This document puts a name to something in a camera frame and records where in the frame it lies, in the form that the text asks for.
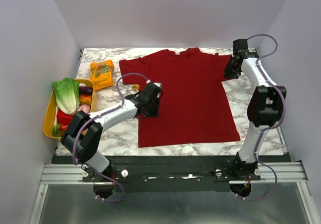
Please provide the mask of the small gold brooch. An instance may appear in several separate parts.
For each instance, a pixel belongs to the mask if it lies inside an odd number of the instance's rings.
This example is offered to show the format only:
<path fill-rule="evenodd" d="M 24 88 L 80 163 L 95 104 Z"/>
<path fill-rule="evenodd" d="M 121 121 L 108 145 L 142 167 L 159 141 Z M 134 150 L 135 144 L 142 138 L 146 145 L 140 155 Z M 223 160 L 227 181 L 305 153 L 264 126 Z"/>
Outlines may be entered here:
<path fill-rule="evenodd" d="M 138 91 L 139 90 L 139 85 L 138 84 L 133 85 L 132 86 L 132 90 Z"/>

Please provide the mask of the red t-shirt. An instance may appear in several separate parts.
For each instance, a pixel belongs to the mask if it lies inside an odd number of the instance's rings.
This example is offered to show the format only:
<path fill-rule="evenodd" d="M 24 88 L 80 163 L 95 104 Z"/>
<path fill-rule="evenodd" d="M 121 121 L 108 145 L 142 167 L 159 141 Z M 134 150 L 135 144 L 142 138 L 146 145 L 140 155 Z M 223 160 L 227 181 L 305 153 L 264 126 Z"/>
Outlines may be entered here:
<path fill-rule="evenodd" d="M 223 88 L 229 56 L 208 54 L 198 48 L 176 53 L 161 50 L 119 62 L 123 83 L 162 84 L 157 118 L 138 122 L 138 146 L 157 147 L 190 143 L 239 141 Z"/>

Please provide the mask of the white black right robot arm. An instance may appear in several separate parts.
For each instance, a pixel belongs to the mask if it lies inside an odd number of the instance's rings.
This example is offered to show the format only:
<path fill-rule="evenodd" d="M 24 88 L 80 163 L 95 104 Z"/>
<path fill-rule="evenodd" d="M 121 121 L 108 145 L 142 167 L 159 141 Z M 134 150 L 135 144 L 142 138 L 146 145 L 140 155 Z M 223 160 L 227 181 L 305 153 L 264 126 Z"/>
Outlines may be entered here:
<path fill-rule="evenodd" d="M 261 57 L 248 49 L 247 39 L 233 41 L 233 53 L 224 69 L 224 77 L 237 79 L 241 73 L 247 76 L 254 92 L 247 108 L 249 129 L 230 170 L 238 180 L 255 174 L 265 134 L 278 128 L 284 119 L 287 94 L 284 86 L 278 86 L 268 76 Z"/>

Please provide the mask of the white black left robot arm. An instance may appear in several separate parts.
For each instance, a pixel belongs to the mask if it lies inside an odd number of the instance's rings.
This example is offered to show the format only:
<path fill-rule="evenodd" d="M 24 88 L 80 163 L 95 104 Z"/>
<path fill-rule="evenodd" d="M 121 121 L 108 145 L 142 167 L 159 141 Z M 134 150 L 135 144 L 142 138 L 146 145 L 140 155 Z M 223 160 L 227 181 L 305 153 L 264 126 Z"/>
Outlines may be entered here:
<path fill-rule="evenodd" d="M 73 155 L 77 162 L 94 169 L 94 176 L 106 181 L 111 176 L 111 162 L 98 151 L 101 135 L 111 127 L 137 118 L 158 117 L 160 99 L 163 96 L 161 83 L 147 82 L 142 91 L 123 97 L 122 101 L 101 111 L 86 114 L 76 113 L 61 137 L 61 144 Z"/>

